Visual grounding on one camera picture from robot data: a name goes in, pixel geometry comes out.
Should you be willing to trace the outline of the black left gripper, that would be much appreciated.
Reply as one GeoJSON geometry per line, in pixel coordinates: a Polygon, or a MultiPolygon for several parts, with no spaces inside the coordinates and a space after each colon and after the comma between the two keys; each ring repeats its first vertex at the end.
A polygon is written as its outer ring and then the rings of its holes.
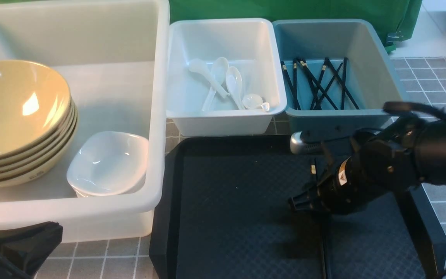
{"type": "Polygon", "coordinates": [[[0,279],[32,279],[60,245],[63,227],[52,221],[0,230],[0,279]]]}

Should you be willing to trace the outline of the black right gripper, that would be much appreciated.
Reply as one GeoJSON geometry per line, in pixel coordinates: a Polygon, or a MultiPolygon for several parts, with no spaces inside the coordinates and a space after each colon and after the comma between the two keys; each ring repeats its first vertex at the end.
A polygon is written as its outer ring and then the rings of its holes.
{"type": "Polygon", "coordinates": [[[293,212],[347,215],[387,193],[401,194],[420,185],[414,149],[369,132],[357,132],[349,141],[353,153],[348,159],[287,200],[293,212]]]}

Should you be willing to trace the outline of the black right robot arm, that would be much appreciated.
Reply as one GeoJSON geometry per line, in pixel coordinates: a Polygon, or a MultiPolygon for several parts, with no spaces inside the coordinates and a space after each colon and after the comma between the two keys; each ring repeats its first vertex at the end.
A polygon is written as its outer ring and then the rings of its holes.
{"type": "Polygon", "coordinates": [[[385,129],[360,128],[348,136],[351,154],[335,161],[327,141],[308,142],[292,134],[293,154],[322,153],[322,175],[288,199],[294,212],[347,215],[391,192],[422,183],[446,185],[446,112],[416,102],[386,102],[383,111],[398,119],[385,129]]]}

